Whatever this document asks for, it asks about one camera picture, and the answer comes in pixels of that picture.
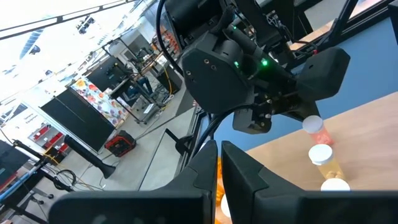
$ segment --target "black stand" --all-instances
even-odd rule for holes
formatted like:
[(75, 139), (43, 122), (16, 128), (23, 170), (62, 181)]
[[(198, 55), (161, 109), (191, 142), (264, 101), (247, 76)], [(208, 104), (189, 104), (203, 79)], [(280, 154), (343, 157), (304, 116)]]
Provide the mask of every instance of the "black stand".
[(147, 124), (146, 121), (141, 121), (139, 118), (137, 118), (127, 107), (125, 107), (122, 103), (120, 103), (117, 98), (114, 98), (114, 100), (116, 100), (116, 102), (118, 102), (136, 120), (137, 123), (142, 122), (144, 124)]
[(189, 144), (193, 139), (193, 136), (191, 134), (182, 138), (178, 138), (168, 128), (166, 128), (165, 132), (175, 141), (175, 149), (181, 156), (183, 156), (184, 153), (187, 153), (188, 155), (191, 154), (189, 148), (187, 147), (187, 144)]
[(64, 143), (67, 144), (71, 149), (77, 152), (81, 157), (87, 160), (89, 163), (93, 164), (95, 167), (99, 168), (101, 172), (104, 174), (104, 178), (107, 179), (110, 177), (115, 171), (116, 167), (109, 166), (105, 164), (101, 159), (98, 159), (91, 152), (89, 152), (84, 146), (76, 142), (69, 135), (65, 136)]

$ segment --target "red toolbox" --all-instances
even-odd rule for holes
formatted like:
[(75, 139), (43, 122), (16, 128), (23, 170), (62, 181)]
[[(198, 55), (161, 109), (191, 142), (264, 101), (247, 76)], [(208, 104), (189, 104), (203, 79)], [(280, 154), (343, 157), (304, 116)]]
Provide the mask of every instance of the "red toolbox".
[(105, 143), (105, 148), (117, 157), (122, 157), (134, 149), (137, 142), (126, 131), (120, 131), (115, 137)]

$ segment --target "black cable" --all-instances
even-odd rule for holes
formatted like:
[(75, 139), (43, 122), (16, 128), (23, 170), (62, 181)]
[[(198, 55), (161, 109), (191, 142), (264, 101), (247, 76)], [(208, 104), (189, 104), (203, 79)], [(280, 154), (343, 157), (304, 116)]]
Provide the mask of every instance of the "black cable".
[(292, 34), (294, 35), (294, 22), (296, 21), (295, 20), (295, 17), (294, 17), (294, 14), (295, 14), (295, 7), (293, 7), (293, 21), (292, 21)]
[(280, 26), (286, 31), (286, 34), (289, 36), (289, 39), (293, 42), (293, 43), (298, 43), (298, 44), (308, 44), (311, 45), (313, 47), (314, 50), (318, 50), (318, 46), (312, 42), (307, 42), (307, 41), (302, 41), (302, 40), (296, 40), (294, 39), (293, 35), (290, 33), (289, 29), (283, 25), (280, 24)]
[[(71, 170), (60, 170), (59, 172), (54, 172), (54, 169), (51, 168), (51, 167), (47, 167), (47, 169), (48, 169), (49, 171), (53, 172), (55, 175), (59, 175), (59, 177), (60, 177), (65, 183), (67, 183), (67, 181), (66, 181), (64, 178), (62, 178), (61, 175), (63, 175), (64, 177), (66, 177), (66, 178), (69, 180), (70, 187), (74, 187), (74, 188), (76, 188), (76, 189), (78, 189), (78, 190), (83, 190), (83, 189), (79, 189), (79, 188), (76, 186), (76, 185), (81, 185), (82, 187), (85, 187), (85, 188), (87, 188), (87, 189), (88, 189), (87, 186), (90, 186), (90, 187), (92, 187), (92, 188), (94, 188), (94, 189), (103, 190), (103, 189), (101, 189), (101, 188), (99, 188), (99, 187), (95, 187), (95, 186), (93, 186), (93, 185), (90, 185), (90, 184), (86, 184), (86, 183), (77, 181), (76, 174), (75, 174), (73, 171), (71, 171)], [(71, 174), (72, 177), (69, 177), (69, 176), (67, 176), (66, 174), (64, 174), (65, 172)]]
[(9, 141), (11, 143), (11, 145), (13, 146), (14, 143), (6, 136), (6, 134), (4, 133), (4, 131), (2, 131), (1, 128), (0, 128), (0, 131), (2, 132), (2, 135), (4, 135), (4, 137), (6, 137), (7, 141)]
[[(65, 169), (65, 170), (61, 170), (61, 171), (57, 172), (55, 174), (54, 180), (56, 180), (57, 182), (60, 182), (60, 180), (58, 178), (58, 175), (61, 175), (61, 174), (63, 174), (65, 177), (69, 178), (68, 176), (65, 175), (65, 173), (69, 173), (72, 176), (71, 177), (72, 178), (72, 182), (71, 182), (72, 185), (69, 186), (69, 187), (73, 187), (77, 183), (77, 177), (76, 177), (76, 174), (73, 171), (71, 171), (71, 170)], [(54, 182), (54, 187), (56, 189), (58, 189), (58, 190), (64, 190), (63, 187), (61, 185), (59, 185), (57, 182)]]
[(255, 107), (255, 105), (240, 105), (240, 106), (235, 106), (234, 108), (229, 109), (228, 111), (225, 111), (224, 113), (218, 115), (213, 121), (209, 124), (209, 126), (206, 128), (205, 132), (200, 136), (196, 146), (193, 148), (190, 158), (188, 161), (191, 161), (192, 158), (199, 152), (201, 145), (206, 141), (206, 138), (209, 136), (210, 133), (213, 133), (217, 130), (218, 126), (221, 124), (221, 122), (231, 113), (234, 113), (236, 110), (241, 110), (241, 109), (250, 109)]
[[(112, 163), (111, 166), (113, 166), (113, 165), (115, 165), (115, 164), (118, 164), (118, 165), (119, 165), (119, 163), (120, 163), (120, 161), (116, 161), (116, 162)], [(103, 179), (104, 179), (104, 176), (102, 176), (101, 179), (99, 180), (99, 184), (98, 184), (98, 185), (101, 186), (101, 187), (103, 187), (103, 186), (101, 185)]]
[(248, 29), (248, 31), (250, 31), (250, 25), (243, 19), (243, 17), (241, 17), (241, 15), (239, 15), (239, 12), (237, 10), (235, 10), (235, 15), (239, 17), (239, 19), (242, 21), (243, 25)]
[(179, 67), (179, 65), (175, 62), (173, 57), (167, 51), (166, 46), (163, 43), (162, 33), (160, 32), (160, 18), (162, 17), (162, 9), (163, 9), (164, 2), (166, 2), (166, 0), (160, 0), (159, 5), (157, 6), (157, 12), (156, 12), (157, 41), (159, 42), (160, 48), (162, 49), (165, 58), (167, 58), (167, 60), (173, 65), (174, 69), (176, 69), (179, 74), (183, 75), (182, 69)]
[[(211, 113), (207, 113), (207, 117), (209, 118), (209, 124), (211, 123)], [(214, 132), (210, 133), (210, 140), (214, 140)]]
[(215, 25), (212, 29), (210, 29), (209, 33), (218, 35), (223, 31), (225, 27), (228, 27), (229, 24), (233, 22), (234, 19), (235, 8), (232, 5), (227, 6), (223, 14), (221, 15), (217, 25)]
[(47, 217), (47, 215), (45, 214), (45, 212), (44, 212), (44, 210), (43, 210), (42, 206), (39, 204), (39, 201), (37, 201), (36, 203), (37, 203), (37, 205), (39, 206), (40, 210), (42, 211), (42, 213), (43, 213), (43, 215), (44, 215), (45, 219), (48, 221), (48, 220), (49, 220), (49, 218), (48, 218), (48, 217)]

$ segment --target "wall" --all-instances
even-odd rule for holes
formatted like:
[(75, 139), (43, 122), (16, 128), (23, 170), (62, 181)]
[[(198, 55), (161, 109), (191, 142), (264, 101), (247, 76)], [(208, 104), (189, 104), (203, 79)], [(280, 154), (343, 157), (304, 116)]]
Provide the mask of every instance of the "wall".
[(152, 42), (152, 38), (155, 36), (155, 27), (153, 27), (150, 22), (143, 16), (139, 19), (141, 25), (138, 27), (141, 35), (148, 41)]
[[(34, 131), (41, 127), (43, 122), (45, 122), (43, 117), (38, 115), (32, 109), (27, 108), (23, 112), (19, 113), (17, 116), (10, 119), (6, 123), (6, 125), (2, 127), (2, 130), (11, 141), (12, 139), (18, 139), (34, 151), (38, 153), (44, 153), (44, 149), (42, 149), (39, 145), (37, 145), (28, 138), (30, 134), (32, 134)], [(9, 143), (3, 135), (0, 135), (0, 140)], [(38, 159), (19, 147), (17, 147), (16, 149), (29, 156), (30, 158)]]
[[(124, 36), (121, 37), (121, 39), (127, 44), (130, 45), (140, 34), (138, 29), (134, 29), (130, 32), (128, 32), (127, 34), (125, 34)], [(109, 46), (109, 52), (111, 53), (111, 55), (117, 57), (118, 59), (120, 59), (123, 63), (127, 63), (127, 60), (121, 55), (121, 53), (126, 49), (126, 47), (124, 46), (123, 43), (118, 42), (115, 43), (112, 46)]]
[(152, 50), (149, 42), (145, 39), (143, 35), (138, 35), (138, 37), (129, 45), (129, 48), (137, 55), (141, 48), (145, 47), (147, 50)]

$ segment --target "black monitor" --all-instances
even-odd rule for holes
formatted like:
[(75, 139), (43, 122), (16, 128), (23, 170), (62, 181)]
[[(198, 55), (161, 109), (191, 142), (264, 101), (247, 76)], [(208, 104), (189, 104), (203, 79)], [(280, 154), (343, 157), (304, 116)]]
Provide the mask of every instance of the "black monitor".
[(117, 63), (119, 67), (124, 66), (120, 65), (120, 62), (116, 58), (110, 57), (104, 62), (101, 62), (101, 64), (87, 76), (87, 79), (102, 92), (107, 88), (112, 89), (113, 86), (118, 85), (118, 82), (121, 81), (121, 77), (124, 75), (120, 69), (112, 69), (115, 63)]
[(28, 160), (29, 156), (0, 140), (0, 185), (7, 182)]

